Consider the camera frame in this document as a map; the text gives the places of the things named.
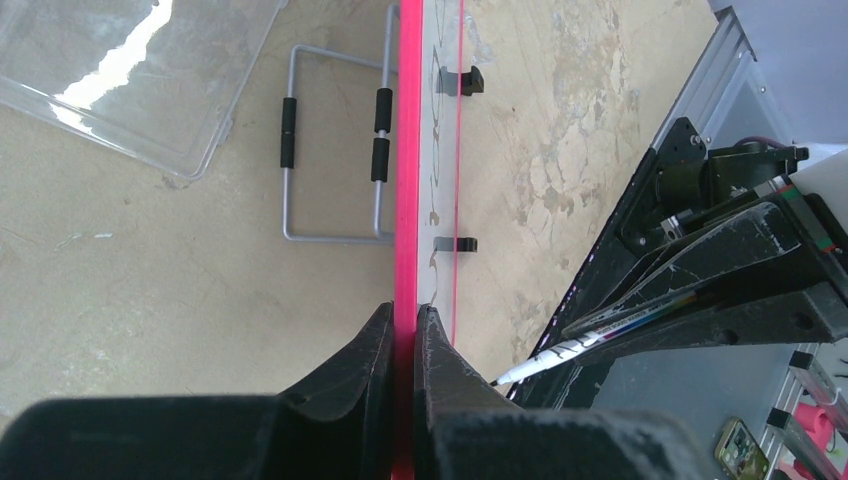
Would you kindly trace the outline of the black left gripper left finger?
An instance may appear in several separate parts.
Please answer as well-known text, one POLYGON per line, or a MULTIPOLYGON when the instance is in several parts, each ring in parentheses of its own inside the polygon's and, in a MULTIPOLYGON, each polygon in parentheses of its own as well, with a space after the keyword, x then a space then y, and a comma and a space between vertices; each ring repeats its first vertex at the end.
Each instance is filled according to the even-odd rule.
POLYGON ((386 479, 394 308, 275 395, 54 399, 1 439, 5 479, 386 479))

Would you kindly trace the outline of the red framed whiteboard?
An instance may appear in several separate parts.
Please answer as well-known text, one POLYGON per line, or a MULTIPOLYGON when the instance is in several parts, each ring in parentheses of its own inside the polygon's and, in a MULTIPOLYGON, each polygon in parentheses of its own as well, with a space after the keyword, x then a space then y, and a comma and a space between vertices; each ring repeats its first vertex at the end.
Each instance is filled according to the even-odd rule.
POLYGON ((413 357, 420 307, 456 335, 464 4, 400 4, 396 92, 395 399, 392 476, 414 478, 413 357))

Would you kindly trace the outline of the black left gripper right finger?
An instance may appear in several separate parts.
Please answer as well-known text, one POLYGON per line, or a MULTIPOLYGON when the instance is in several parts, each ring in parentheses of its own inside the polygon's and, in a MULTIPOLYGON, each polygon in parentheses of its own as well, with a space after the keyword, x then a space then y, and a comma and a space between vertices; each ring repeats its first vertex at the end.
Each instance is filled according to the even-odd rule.
POLYGON ((418 479, 703 479, 677 420, 650 411, 525 410, 497 392, 420 308, 414 360, 418 479))

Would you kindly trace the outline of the white dry erase marker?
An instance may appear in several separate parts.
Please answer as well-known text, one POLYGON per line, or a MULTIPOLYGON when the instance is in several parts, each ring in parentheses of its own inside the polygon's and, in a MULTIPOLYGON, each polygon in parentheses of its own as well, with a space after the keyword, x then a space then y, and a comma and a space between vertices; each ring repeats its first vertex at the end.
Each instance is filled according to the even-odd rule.
POLYGON ((590 316, 592 329, 567 336, 561 342, 510 368, 490 381, 489 385, 496 387, 521 382, 540 372, 574 360, 586 352, 597 349, 600 345, 618 339, 626 333, 688 306, 696 299, 696 293, 684 293, 654 300, 646 306, 634 307, 628 311, 608 309, 590 316))

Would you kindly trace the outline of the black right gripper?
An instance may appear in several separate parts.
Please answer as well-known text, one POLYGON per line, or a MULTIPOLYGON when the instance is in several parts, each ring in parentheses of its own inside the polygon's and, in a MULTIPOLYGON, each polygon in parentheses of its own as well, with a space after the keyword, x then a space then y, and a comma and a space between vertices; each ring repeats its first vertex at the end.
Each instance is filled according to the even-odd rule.
MULTIPOLYGON (((799 235, 816 251, 815 260, 829 284, 744 304, 683 309, 602 344, 579 356, 575 364, 592 365, 659 350, 833 343, 847 336, 847 150, 782 148, 779 152, 792 156, 786 172, 757 186, 755 193, 777 203, 787 216, 771 202, 732 215, 651 267, 646 277, 599 313, 697 294, 725 276, 793 252, 802 245, 799 235)), ((562 338, 592 329, 590 316, 564 329, 562 338)))

